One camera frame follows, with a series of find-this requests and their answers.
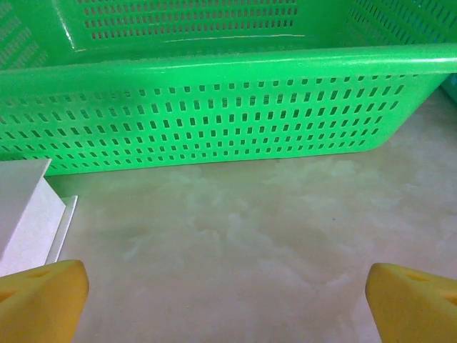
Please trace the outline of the teal perforated plastic basket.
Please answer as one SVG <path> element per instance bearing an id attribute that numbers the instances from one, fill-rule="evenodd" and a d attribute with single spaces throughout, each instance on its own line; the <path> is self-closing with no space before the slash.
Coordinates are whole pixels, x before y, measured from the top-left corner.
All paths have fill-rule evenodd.
<path id="1" fill-rule="evenodd" d="M 441 88 L 457 104 L 457 73 L 450 74 L 441 84 Z"/>

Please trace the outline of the green perforated plastic basket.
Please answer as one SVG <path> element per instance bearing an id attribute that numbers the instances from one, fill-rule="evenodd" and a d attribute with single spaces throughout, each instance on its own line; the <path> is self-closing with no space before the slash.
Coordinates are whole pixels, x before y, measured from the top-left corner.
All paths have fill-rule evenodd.
<path id="1" fill-rule="evenodd" d="M 453 73 L 457 0 L 0 0 L 0 161 L 367 151 Z"/>

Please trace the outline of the white softcover book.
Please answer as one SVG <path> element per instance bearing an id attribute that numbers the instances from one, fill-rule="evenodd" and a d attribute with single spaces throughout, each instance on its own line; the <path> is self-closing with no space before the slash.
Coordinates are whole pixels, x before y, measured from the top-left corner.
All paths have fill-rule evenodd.
<path id="1" fill-rule="evenodd" d="M 0 277 L 58 261 L 78 197 L 53 190 L 50 163 L 0 161 Z"/>

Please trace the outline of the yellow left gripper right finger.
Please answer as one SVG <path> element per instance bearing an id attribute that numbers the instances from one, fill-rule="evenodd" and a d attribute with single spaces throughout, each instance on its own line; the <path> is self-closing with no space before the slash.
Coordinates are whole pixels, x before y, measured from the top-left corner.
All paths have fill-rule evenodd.
<path id="1" fill-rule="evenodd" d="M 376 263 L 366 299 L 382 343 L 457 343 L 457 279 Z"/>

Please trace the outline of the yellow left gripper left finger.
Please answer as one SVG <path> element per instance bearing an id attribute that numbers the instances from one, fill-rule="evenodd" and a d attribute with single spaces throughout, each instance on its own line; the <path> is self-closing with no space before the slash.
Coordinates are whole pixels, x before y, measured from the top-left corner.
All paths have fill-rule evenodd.
<path id="1" fill-rule="evenodd" d="M 0 343 L 72 343 L 88 293 L 79 260 L 0 277 Z"/>

